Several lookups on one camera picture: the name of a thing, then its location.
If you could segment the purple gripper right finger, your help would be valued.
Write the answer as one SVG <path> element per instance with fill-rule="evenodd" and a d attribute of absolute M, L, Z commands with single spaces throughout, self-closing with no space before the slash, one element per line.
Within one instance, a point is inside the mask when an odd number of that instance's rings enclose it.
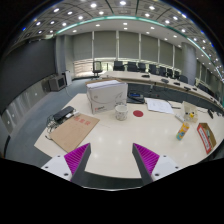
<path fill-rule="evenodd" d="M 132 154 L 136 160 L 143 184 L 151 183 L 153 181 L 151 175 L 160 156 L 137 143 L 133 144 Z"/>

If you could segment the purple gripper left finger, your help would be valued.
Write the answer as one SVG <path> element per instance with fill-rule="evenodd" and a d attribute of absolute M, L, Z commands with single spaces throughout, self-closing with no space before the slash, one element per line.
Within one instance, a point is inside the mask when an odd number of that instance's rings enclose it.
<path fill-rule="evenodd" d="M 82 145 L 64 156 L 65 161 L 72 173 L 71 182 L 80 182 L 89 156 L 91 154 L 91 144 Z"/>

